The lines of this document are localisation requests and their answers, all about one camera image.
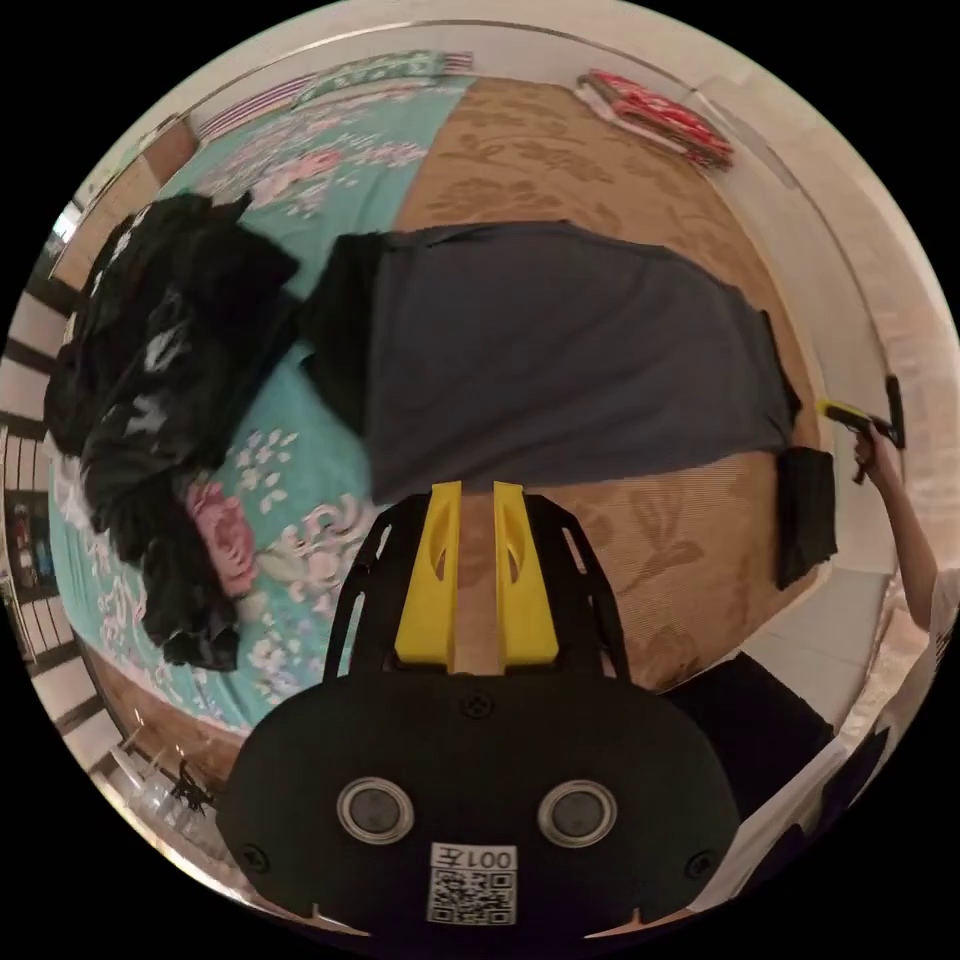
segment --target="window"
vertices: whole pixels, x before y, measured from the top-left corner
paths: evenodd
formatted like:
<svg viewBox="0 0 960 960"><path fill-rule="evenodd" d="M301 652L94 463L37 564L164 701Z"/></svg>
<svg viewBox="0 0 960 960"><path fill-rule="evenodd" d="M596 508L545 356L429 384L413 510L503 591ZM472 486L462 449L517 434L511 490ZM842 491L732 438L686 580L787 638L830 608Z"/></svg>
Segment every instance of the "window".
<svg viewBox="0 0 960 960"><path fill-rule="evenodd" d="M57 217L57 222L53 225L53 232L64 243L69 243L79 222L80 208L71 200L64 208L63 213Z"/></svg>

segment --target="folded red cloth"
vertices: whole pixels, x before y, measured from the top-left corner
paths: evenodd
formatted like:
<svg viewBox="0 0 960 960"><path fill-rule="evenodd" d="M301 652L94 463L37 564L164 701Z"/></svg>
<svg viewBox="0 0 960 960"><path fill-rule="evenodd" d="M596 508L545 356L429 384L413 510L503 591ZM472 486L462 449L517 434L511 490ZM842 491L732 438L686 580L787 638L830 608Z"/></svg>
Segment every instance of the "folded red cloth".
<svg viewBox="0 0 960 960"><path fill-rule="evenodd" d="M729 167L733 145L699 114L626 77L590 70L586 77L625 122L643 125L693 151L690 159Z"/></svg>

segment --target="teal floral sheet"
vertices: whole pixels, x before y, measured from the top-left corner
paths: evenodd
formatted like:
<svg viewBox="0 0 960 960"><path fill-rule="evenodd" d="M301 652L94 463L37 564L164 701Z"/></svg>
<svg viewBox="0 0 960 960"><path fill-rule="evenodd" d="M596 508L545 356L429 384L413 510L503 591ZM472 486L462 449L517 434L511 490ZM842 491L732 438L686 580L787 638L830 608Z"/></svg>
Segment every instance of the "teal floral sheet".
<svg viewBox="0 0 960 960"><path fill-rule="evenodd" d="M243 222L298 258L288 288L304 296L339 234L391 227L470 82L447 77L258 118L203 147L162 194L229 200L251 190ZM300 372L307 352L293 347L247 412L226 463L186 495L241 613L233 673L163 662L142 627L141 576L106 537L61 512L51 484L57 581L79 636L178 709L240 733L323 676L339 588L375 515L365 452ZM349 653L348 642L341 672Z"/></svg>

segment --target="qr code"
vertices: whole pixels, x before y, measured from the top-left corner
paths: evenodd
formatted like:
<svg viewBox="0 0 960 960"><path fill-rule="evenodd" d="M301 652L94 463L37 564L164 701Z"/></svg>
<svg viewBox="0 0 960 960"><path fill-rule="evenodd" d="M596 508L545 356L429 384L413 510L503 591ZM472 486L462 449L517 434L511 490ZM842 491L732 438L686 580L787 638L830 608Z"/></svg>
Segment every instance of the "qr code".
<svg viewBox="0 0 960 960"><path fill-rule="evenodd" d="M516 923L517 875L512 871L434 867L427 918L434 923L473 926Z"/></svg>

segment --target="green patterned cloth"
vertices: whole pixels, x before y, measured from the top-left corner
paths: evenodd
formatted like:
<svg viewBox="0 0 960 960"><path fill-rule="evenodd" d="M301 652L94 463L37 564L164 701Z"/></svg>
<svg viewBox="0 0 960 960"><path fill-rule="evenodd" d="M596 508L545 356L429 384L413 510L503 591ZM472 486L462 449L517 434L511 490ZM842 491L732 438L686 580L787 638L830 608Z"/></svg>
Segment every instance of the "green patterned cloth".
<svg viewBox="0 0 960 960"><path fill-rule="evenodd" d="M366 57L345 63L327 73L320 73L293 101L293 109L317 97L379 80L399 80L407 77L438 77L444 71L447 55L442 50L408 50L380 57Z"/></svg>

